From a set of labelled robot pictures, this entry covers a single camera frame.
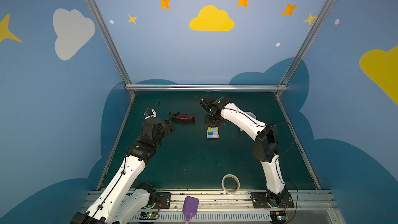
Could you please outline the front aluminium rail bed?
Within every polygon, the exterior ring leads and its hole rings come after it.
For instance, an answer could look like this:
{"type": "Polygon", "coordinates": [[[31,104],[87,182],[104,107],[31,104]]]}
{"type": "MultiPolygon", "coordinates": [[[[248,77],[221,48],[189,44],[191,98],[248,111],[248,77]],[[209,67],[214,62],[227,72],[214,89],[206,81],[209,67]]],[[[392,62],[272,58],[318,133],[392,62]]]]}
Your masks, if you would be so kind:
{"type": "Polygon", "coordinates": [[[344,217],[329,190],[292,190],[295,208],[254,208],[251,192],[240,190],[227,195],[221,190],[158,190],[170,192],[169,209],[145,207],[129,221],[131,224],[182,224],[186,196],[199,199],[191,224],[343,224],[344,217]]]}

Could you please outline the purple plastic scoop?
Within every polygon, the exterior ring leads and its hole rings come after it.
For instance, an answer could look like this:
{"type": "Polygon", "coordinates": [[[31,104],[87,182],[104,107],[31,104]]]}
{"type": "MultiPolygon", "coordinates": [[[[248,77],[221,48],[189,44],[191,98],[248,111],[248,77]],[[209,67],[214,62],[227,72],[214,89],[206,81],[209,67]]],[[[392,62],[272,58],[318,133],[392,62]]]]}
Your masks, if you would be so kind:
{"type": "Polygon", "coordinates": [[[182,208],[182,213],[184,215],[185,224],[188,224],[190,219],[193,218],[197,214],[197,210],[199,207],[199,199],[195,197],[186,196],[182,208]]]}

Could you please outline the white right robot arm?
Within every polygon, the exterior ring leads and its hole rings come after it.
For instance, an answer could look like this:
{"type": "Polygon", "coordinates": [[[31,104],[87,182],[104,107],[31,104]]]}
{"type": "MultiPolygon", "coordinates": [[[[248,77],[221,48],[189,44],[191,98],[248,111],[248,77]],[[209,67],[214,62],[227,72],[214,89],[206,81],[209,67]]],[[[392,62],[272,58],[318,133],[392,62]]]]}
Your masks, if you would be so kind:
{"type": "Polygon", "coordinates": [[[294,207],[280,169],[279,144],[274,135],[274,125],[269,126],[251,117],[225,97],[214,100],[206,95],[201,98],[200,105],[207,111],[206,126],[218,128],[228,120],[252,138],[252,153],[260,161],[266,178],[265,202],[272,208],[294,207]]]}

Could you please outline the aluminium left corner post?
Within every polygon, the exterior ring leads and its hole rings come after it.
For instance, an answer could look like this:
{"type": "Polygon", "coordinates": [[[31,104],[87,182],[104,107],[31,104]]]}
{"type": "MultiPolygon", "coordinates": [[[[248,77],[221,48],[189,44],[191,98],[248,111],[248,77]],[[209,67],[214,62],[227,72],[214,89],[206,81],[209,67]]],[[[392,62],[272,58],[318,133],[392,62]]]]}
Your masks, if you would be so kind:
{"type": "Polygon", "coordinates": [[[85,0],[86,4],[89,7],[89,10],[91,12],[91,14],[93,15],[93,18],[95,20],[95,23],[98,26],[98,29],[100,30],[100,33],[102,35],[102,37],[104,38],[104,41],[108,47],[108,50],[119,70],[120,75],[122,76],[122,79],[125,83],[125,88],[127,85],[131,84],[131,79],[128,75],[128,72],[126,70],[126,67],[123,63],[123,60],[117,50],[117,47],[110,35],[110,32],[106,26],[106,23],[104,21],[104,18],[101,14],[101,11],[96,3],[95,0],[85,0]]]}

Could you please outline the translucent plastic mug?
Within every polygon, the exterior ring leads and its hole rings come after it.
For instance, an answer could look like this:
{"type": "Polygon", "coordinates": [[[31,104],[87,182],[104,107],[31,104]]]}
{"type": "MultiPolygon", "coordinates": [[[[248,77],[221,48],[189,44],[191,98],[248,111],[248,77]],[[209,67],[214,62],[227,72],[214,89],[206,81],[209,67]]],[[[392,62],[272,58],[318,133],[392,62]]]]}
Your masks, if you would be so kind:
{"type": "Polygon", "coordinates": [[[245,115],[249,116],[252,119],[256,119],[256,115],[252,112],[244,112],[245,115]]]}

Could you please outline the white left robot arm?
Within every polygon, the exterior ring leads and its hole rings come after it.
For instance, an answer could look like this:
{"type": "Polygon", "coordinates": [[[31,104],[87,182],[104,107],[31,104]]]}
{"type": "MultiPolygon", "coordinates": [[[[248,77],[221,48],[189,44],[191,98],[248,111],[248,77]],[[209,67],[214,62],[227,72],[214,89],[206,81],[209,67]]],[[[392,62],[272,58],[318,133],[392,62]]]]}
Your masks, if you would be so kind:
{"type": "Polygon", "coordinates": [[[77,212],[72,224],[126,224],[142,208],[156,202],[156,187],[146,183],[137,186],[126,198],[131,186],[156,154],[164,137],[174,132],[171,120],[149,117],[143,122],[141,135],[129,146],[126,156],[111,182],[85,211],[77,212]]]}

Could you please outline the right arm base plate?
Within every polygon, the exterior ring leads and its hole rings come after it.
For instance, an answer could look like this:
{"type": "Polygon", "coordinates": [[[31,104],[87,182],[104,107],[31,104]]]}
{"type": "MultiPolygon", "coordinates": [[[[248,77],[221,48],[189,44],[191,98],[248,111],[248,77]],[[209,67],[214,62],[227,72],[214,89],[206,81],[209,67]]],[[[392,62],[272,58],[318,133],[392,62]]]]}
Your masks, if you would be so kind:
{"type": "Polygon", "coordinates": [[[251,192],[250,198],[254,208],[295,208],[293,198],[287,191],[280,194],[271,192],[251,192]]]}

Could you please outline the lime green wooden block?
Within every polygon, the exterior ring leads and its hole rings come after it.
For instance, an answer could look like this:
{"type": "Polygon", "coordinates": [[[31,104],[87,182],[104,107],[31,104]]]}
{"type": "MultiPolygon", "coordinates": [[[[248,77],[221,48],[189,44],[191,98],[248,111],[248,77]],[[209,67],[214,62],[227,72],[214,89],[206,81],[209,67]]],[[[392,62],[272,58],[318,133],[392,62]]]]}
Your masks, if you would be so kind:
{"type": "Polygon", "coordinates": [[[219,128],[218,127],[209,127],[208,128],[208,132],[209,133],[218,133],[219,132],[219,128]]]}

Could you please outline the left side frame rail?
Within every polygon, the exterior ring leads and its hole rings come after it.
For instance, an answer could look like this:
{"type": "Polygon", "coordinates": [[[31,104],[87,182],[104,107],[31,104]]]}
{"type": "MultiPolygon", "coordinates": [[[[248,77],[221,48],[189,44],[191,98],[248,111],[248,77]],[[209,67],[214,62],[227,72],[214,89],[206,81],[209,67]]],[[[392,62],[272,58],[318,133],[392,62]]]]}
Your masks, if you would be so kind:
{"type": "Polygon", "coordinates": [[[112,163],[112,159],[113,159],[113,157],[114,157],[114,155],[115,155],[115,152],[116,152],[117,146],[118,146],[118,144],[119,144],[120,138],[121,138],[121,136],[122,136],[122,133],[123,133],[123,130],[124,130],[126,121],[127,121],[127,119],[128,119],[130,110],[131,110],[131,108],[132,108],[134,99],[135,99],[134,96],[132,96],[131,99],[130,99],[130,102],[129,102],[128,107],[127,107],[127,109],[126,109],[126,112],[125,112],[123,121],[122,121],[121,126],[120,126],[120,128],[119,128],[119,131],[118,131],[118,133],[117,133],[117,136],[116,136],[114,145],[113,145],[112,150],[111,150],[111,152],[110,152],[110,155],[109,155],[109,157],[108,157],[108,159],[107,159],[107,162],[106,162],[106,164],[105,164],[105,167],[104,167],[104,170],[103,170],[103,172],[102,172],[102,174],[101,174],[101,177],[100,177],[100,179],[99,179],[99,181],[98,181],[96,190],[101,190],[102,187],[103,187],[104,181],[105,181],[106,176],[107,176],[107,173],[108,173],[108,171],[109,171],[109,167],[110,167],[110,165],[111,165],[111,163],[112,163]]]}

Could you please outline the aluminium corner post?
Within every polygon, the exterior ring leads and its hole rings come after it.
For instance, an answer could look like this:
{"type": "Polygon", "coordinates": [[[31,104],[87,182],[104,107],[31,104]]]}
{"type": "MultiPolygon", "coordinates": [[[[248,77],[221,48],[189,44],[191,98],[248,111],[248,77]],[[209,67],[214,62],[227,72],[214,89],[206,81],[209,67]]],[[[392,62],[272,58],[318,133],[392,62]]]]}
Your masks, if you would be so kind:
{"type": "Polygon", "coordinates": [[[122,76],[122,79],[125,83],[125,88],[127,85],[131,84],[131,79],[128,75],[128,72],[126,70],[126,67],[123,63],[123,60],[117,50],[117,47],[110,35],[110,32],[106,26],[106,23],[104,21],[104,18],[101,14],[101,11],[96,3],[95,0],[85,0],[86,4],[89,7],[89,10],[91,12],[91,14],[93,15],[93,18],[95,20],[95,23],[98,26],[98,29],[100,30],[100,33],[102,35],[102,37],[104,38],[104,41],[108,47],[108,50],[119,70],[120,75],[122,76]]]}
{"type": "Polygon", "coordinates": [[[301,44],[300,48],[298,49],[296,55],[294,56],[292,62],[290,63],[286,73],[284,74],[279,86],[280,89],[276,91],[275,95],[279,98],[284,90],[288,89],[288,83],[290,82],[292,76],[294,75],[295,71],[297,70],[299,64],[301,63],[304,55],[308,51],[309,47],[311,46],[313,40],[315,39],[318,31],[320,30],[322,24],[326,20],[328,14],[330,13],[331,9],[335,5],[337,0],[325,0],[323,5],[321,6],[318,16],[311,25],[303,43],[301,44]]]}

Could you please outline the aluminium right corner post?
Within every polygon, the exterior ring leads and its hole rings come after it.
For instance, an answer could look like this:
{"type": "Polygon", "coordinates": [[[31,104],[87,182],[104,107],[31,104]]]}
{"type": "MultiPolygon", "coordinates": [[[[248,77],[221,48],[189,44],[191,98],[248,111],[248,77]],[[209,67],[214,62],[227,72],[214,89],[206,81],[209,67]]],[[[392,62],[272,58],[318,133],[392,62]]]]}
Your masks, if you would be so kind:
{"type": "Polygon", "coordinates": [[[284,74],[279,86],[280,89],[276,91],[275,95],[279,98],[284,90],[288,89],[288,83],[290,82],[292,76],[294,75],[295,71],[297,70],[299,64],[301,63],[304,55],[308,51],[309,47],[311,46],[313,40],[315,39],[318,31],[320,30],[322,24],[326,20],[328,14],[330,13],[331,9],[335,5],[337,0],[325,0],[323,5],[321,6],[318,16],[311,25],[303,43],[301,44],[300,48],[298,49],[296,55],[294,56],[292,62],[290,63],[286,73],[284,74]]]}

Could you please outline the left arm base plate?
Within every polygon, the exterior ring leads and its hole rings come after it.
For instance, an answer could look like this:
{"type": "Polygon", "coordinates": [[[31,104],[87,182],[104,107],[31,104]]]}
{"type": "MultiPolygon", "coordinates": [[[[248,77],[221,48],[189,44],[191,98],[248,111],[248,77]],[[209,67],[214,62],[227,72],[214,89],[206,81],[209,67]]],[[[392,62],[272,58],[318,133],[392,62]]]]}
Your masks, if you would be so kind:
{"type": "Polygon", "coordinates": [[[157,192],[155,202],[152,209],[169,209],[171,205],[171,193],[170,192],[157,192]]]}

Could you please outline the aluminium back frame rail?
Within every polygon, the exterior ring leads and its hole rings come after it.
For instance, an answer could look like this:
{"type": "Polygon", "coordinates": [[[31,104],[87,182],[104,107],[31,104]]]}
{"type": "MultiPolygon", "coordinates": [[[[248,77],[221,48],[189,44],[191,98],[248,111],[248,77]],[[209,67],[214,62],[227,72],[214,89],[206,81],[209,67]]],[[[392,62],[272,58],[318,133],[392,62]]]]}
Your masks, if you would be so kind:
{"type": "Polygon", "coordinates": [[[286,85],[172,85],[126,84],[127,90],[154,91],[286,91],[286,85]]]}

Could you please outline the roll of tape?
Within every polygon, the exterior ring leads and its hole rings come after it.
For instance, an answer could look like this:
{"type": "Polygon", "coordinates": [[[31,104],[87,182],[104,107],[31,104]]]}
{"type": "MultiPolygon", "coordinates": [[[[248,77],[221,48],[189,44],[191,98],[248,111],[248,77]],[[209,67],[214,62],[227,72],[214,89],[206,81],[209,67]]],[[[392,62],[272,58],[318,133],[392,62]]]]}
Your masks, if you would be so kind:
{"type": "Polygon", "coordinates": [[[221,187],[225,194],[235,195],[240,190],[240,180],[236,175],[226,174],[222,178],[221,187]]]}

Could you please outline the right side frame rail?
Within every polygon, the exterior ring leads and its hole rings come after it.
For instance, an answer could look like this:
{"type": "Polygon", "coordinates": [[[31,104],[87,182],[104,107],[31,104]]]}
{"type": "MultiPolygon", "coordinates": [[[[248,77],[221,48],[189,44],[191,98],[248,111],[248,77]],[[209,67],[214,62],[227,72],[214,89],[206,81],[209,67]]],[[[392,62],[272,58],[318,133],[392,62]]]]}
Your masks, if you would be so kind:
{"type": "Polygon", "coordinates": [[[313,168],[312,168],[312,166],[311,166],[311,164],[310,164],[310,162],[308,160],[308,157],[307,157],[307,155],[306,155],[306,153],[305,153],[305,151],[303,149],[303,146],[302,146],[298,136],[296,135],[296,132],[295,132],[294,127],[293,127],[293,124],[291,123],[291,121],[289,119],[289,116],[288,116],[288,114],[287,114],[287,112],[286,112],[281,100],[279,99],[279,97],[276,97],[276,99],[277,99],[278,105],[279,105],[279,107],[280,107],[280,109],[281,109],[281,111],[282,111],[282,113],[284,115],[285,120],[290,125],[290,130],[291,130],[291,133],[293,135],[294,141],[295,141],[296,146],[298,147],[298,150],[299,150],[299,152],[300,152],[300,154],[301,154],[301,156],[302,156],[302,158],[304,160],[304,163],[305,163],[305,165],[307,167],[307,170],[308,170],[308,172],[311,175],[311,178],[312,178],[312,180],[314,182],[314,185],[315,185],[317,190],[320,190],[321,186],[320,186],[320,184],[319,184],[319,182],[317,180],[317,177],[316,177],[316,175],[314,173],[314,170],[313,170],[313,168]]]}

